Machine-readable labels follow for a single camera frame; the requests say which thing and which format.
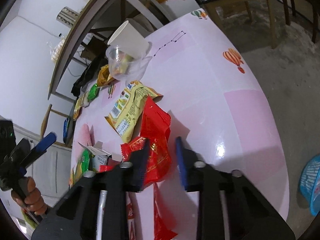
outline chair leg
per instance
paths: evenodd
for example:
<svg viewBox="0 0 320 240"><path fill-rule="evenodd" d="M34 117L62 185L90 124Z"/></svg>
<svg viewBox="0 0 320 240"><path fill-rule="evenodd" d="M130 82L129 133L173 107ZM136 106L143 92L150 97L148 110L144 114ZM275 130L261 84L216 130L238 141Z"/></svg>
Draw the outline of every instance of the chair leg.
<svg viewBox="0 0 320 240"><path fill-rule="evenodd" d="M246 7L247 12L248 12L249 19L252 22L252 14L251 14L251 11L250 11L250 7L249 7L248 1L245 1L244 4L245 4L245 7Z"/></svg>
<svg viewBox="0 0 320 240"><path fill-rule="evenodd" d="M275 16L271 8L270 0L267 0L269 19L270 19L270 30L271 30L271 48L275 49L277 47L277 36L276 36L276 25Z"/></svg>
<svg viewBox="0 0 320 240"><path fill-rule="evenodd" d="M312 42L316 43L317 31L318 31L318 13L316 8L312 6L313 9L313 33L312 33Z"/></svg>
<svg viewBox="0 0 320 240"><path fill-rule="evenodd" d="M209 17L211 20L218 26L220 30L224 32L221 19L216 11L216 8L212 6L210 3L205 5L206 11L208 12Z"/></svg>
<svg viewBox="0 0 320 240"><path fill-rule="evenodd" d="M283 1L283 8L284 8L285 24L290 25L288 1L287 0L282 0L282 1Z"/></svg>
<svg viewBox="0 0 320 240"><path fill-rule="evenodd" d="M296 14L296 5L294 3L294 0L290 0L290 2L291 2L292 15L296 16L297 15Z"/></svg>

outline yellow wrapper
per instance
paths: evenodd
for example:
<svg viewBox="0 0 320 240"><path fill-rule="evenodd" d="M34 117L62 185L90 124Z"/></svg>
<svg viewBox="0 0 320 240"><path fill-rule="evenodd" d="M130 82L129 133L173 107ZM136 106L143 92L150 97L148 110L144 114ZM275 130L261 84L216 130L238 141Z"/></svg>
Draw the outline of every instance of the yellow wrapper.
<svg viewBox="0 0 320 240"><path fill-rule="evenodd" d="M146 104L147 97L162 96L139 81L132 81L122 91L110 114L105 117L123 142L130 142L133 129Z"/></svg>
<svg viewBox="0 0 320 240"><path fill-rule="evenodd" d="M115 80L109 72L109 65L105 65L101 68L98 75L97 85L103 87L110 84L111 81Z"/></svg>

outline barcode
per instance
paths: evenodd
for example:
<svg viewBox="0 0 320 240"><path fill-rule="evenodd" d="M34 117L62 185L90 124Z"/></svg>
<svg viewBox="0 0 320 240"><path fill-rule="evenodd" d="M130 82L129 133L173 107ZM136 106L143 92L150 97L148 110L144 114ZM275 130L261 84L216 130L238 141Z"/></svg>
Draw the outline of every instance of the barcode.
<svg viewBox="0 0 320 240"><path fill-rule="evenodd" d="M118 108L116 106L113 107L112 111L111 111L116 117L119 115L120 111L118 110Z"/></svg>

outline pink tablecloth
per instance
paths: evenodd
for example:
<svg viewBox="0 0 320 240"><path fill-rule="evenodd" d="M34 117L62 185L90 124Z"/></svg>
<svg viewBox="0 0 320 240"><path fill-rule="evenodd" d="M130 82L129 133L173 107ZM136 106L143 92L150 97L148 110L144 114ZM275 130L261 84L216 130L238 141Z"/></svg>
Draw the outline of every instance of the pink tablecloth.
<svg viewBox="0 0 320 240"><path fill-rule="evenodd" d="M287 167L268 101L245 61L229 50L235 49L232 43L200 13L189 13L146 38L153 58L141 80L164 95L158 105L172 117L172 171L158 186L172 213L163 214L165 222L170 220L176 239L183 240L196 239L198 194L185 193L181 186L174 158L177 136L217 169L243 171L284 219L289 210ZM112 97L108 88L101 91L83 110L74 138L87 123L93 143L102 141L103 149L121 153L121 138L104 116L123 88L117 83ZM72 152L72 167L77 158ZM153 239L153 187L136 194L133 204L137 239Z"/></svg>

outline concrete floor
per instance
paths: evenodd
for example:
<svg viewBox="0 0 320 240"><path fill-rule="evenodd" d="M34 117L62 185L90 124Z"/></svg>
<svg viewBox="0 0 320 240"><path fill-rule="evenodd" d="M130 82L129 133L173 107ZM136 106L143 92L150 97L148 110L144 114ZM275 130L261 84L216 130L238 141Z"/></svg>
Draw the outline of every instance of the concrete floor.
<svg viewBox="0 0 320 240"><path fill-rule="evenodd" d="M288 168L287 223L299 237L313 220L298 183L306 163L320 153L320 48L311 42L311 24L291 15L286 26L283 5L272 0L278 47L271 49L266 2L249 3L252 23L243 13L224 19L223 25L268 98Z"/></svg>

